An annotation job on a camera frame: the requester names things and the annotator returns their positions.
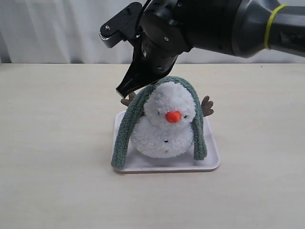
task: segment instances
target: snowman body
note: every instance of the snowman body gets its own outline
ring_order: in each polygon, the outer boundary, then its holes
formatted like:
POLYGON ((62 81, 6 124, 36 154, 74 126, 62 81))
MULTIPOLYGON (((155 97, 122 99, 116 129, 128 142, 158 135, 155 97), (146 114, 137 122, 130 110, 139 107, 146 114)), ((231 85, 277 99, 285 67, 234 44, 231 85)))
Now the snowman body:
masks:
POLYGON ((144 115, 132 131, 131 143, 152 158, 186 153, 193 145, 195 114, 193 97, 186 88, 180 83, 163 83, 144 104, 144 115))

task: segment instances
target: green knitted scarf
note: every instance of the green knitted scarf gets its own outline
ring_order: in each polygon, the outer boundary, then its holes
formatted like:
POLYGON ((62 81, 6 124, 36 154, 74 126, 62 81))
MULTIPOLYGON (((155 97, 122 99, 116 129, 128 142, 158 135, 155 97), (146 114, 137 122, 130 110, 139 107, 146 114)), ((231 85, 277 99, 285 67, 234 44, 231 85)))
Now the green knitted scarf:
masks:
POLYGON ((203 137, 203 113, 198 95, 192 85, 185 79, 168 76, 161 79, 156 84, 151 84, 143 88, 129 104, 121 121, 118 135, 114 144, 111 166, 115 169, 122 170, 125 166, 130 136, 134 126, 141 117, 141 114, 144 112, 144 104, 149 99, 151 93, 159 85, 167 82, 180 83, 192 94, 196 107, 196 115, 192 121, 194 134, 194 160, 204 160, 204 158, 207 156, 206 144, 203 137))

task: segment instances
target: snowman nose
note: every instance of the snowman nose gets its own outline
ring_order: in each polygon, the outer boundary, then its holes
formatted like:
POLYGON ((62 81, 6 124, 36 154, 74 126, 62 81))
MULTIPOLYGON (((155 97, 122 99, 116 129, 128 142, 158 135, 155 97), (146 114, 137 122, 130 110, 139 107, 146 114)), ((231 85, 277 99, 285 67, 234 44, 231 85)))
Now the snowman nose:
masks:
POLYGON ((178 111, 168 112, 165 118, 169 123, 177 123, 181 118, 181 114, 178 111))

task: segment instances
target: white backdrop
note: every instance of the white backdrop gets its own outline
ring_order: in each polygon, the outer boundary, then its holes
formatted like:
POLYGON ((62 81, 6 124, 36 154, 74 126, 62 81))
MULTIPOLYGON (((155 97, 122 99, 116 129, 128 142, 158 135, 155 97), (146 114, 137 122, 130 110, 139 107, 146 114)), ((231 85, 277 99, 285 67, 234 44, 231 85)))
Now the white backdrop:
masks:
MULTIPOLYGON (((0 0, 0 62, 130 63, 132 47, 108 49, 100 27, 135 0, 0 0)), ((305 6, 304 0, 281 3, 305 6)), ((250 59, 193 49, 178 63, 294 62, 305 58, 262 51, 250 59)))

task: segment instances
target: plastic tray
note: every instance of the plastic tray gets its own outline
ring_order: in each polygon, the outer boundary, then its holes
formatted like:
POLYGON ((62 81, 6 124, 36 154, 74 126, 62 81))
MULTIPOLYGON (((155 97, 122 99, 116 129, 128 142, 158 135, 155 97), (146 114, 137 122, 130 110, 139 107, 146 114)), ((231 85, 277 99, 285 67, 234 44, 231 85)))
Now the plastic tray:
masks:
MULTIPOLYGON (((120 123, 125 111, 116 115, 114 122, 112 154, 114 143, 120 123)), ((168 173, 168 172, 209 172, 220 166, 220 156, 212 133, 211 125, 207 117, 204 118, 203 132, 208 155, 203 161, 193 159, 193 147, 183 155, 175 158, 154 159, 142 155, 129 142, 125 167, 117 170, 120 173, 168 173)))

